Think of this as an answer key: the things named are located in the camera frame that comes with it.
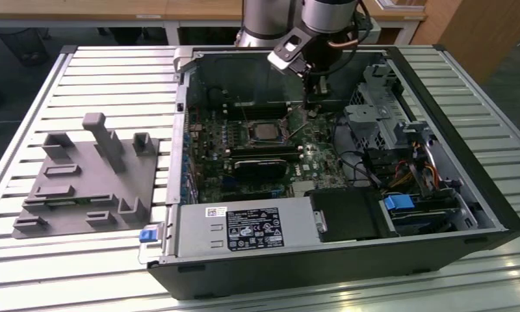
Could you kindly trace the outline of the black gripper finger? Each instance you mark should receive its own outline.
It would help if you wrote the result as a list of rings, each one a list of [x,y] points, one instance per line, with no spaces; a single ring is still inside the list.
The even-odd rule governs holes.
[[[313,95],[317,98],[326,98],[330,95],[330,85],[326,76],[314,76]]]
[[[308,110],[310,108],[309,97],[314,91],[314,82],[309,75],[305,75],[302,78],[302,108]]]

